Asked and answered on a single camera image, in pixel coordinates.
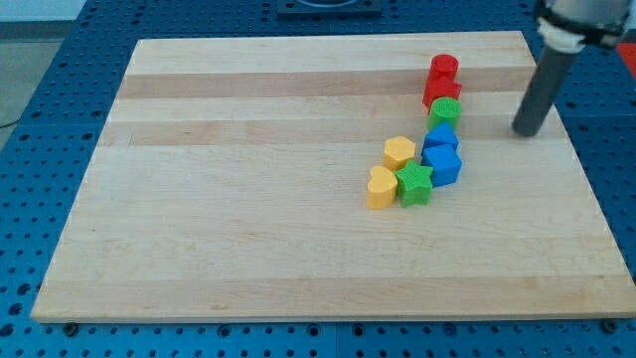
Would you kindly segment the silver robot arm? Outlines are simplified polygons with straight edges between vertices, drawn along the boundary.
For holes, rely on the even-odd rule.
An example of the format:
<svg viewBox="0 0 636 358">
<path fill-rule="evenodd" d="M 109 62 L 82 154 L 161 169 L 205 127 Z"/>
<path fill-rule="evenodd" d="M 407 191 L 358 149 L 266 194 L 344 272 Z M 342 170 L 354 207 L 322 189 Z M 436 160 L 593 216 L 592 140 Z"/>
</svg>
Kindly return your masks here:
<svg viewBox="0 0 636 358">
<path fill-rule="evenodd" d="M 565 54 L 635 41 L 634 0 L 538 0 L 534 17 L 546 45 Z"/>
</svg>

